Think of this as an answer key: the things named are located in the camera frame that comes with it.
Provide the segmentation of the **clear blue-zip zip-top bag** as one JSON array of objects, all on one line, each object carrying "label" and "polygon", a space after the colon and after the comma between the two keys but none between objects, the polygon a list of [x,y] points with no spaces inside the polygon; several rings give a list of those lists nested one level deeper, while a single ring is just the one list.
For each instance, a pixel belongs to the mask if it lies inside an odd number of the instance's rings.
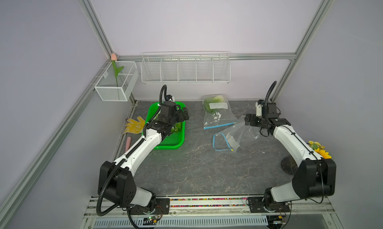
[{"label": "clear blue-zip zip-top bag", "polygon": [[250,126],[246,115],[241,116],[237,123],[216,133],[212,137],[212,147],[221,153],[234,153],[238,149],[253,146],[260,137],[259,128]]}]

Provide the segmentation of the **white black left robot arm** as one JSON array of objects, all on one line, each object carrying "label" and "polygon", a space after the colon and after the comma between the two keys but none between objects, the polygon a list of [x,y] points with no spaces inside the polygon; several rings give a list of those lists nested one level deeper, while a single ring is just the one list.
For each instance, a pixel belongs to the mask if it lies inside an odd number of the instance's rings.
[{"label": "white black left robot arm", "polygon": [[167,85],[164,84],[160,90],[159,107],[144,124],[140,139],[122,156],[113,162],[106,161],[100,167],[97,216],[105,216],[117,207],[140,206],[150,213],[154,211],[155,194],[137,187],[134,175],[149,153],[172,134],[175,125],[188,119],[187,108],[178,105],[167,94]]}]

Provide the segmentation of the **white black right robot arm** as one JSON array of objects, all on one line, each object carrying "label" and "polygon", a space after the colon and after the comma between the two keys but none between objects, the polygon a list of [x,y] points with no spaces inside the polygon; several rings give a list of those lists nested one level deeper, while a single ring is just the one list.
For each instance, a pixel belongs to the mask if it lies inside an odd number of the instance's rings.
[{"label": "white black right robot arm", "polygon": [[246,126],[266,130],[285,147],[297,164],[291,182],[265,190],[262,205],[270,211],[287,202],[332,196],[336,183],[336,163],[304,142],[291,123],[280,117],[276,103],[269,100],[276,84],[276,81],[272,83],[265,99],[257,101],[256,113],[245,116]]}]

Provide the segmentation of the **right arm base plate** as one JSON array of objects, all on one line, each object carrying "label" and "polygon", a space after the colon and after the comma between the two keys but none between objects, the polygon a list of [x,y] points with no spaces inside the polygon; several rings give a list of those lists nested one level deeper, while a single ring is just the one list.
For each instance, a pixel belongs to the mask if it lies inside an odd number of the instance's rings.
[{"label": "right arm base plate", "polygon": [[290,206],[287,202],[277,203],[271,201],[269,204],[261,197],[248,197],[246,204],[251,213],[289,213]]}]

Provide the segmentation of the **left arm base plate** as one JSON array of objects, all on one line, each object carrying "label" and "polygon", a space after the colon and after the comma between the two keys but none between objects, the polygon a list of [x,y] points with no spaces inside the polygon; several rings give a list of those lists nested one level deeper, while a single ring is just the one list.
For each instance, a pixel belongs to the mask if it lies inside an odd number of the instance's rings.
[{"label": "left arm base plate", "polygon": [[168,215],[170,211],[170,198],[156,198],[154,207],[134,206],[130,209],[131,215]]}]

